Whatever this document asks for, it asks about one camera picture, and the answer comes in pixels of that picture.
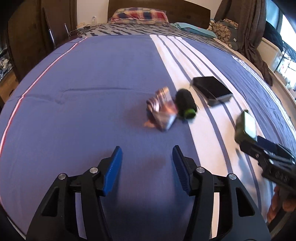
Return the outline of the person's right hand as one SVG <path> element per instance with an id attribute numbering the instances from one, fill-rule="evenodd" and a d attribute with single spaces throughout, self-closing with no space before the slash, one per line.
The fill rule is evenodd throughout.
<path id="1" fill-rule="evenodd" d="M 280 201 L 280 187 L 276 186 L 274 188 L 274 195 L 271 200 L 271 205 L 267 212 L 267 222 L 271 221 L 276 217 L 280 208 L 285 212 L 293 212 L 295 210 L 296 202 L 295 199 L 286 199 L 285 201 Z"/>

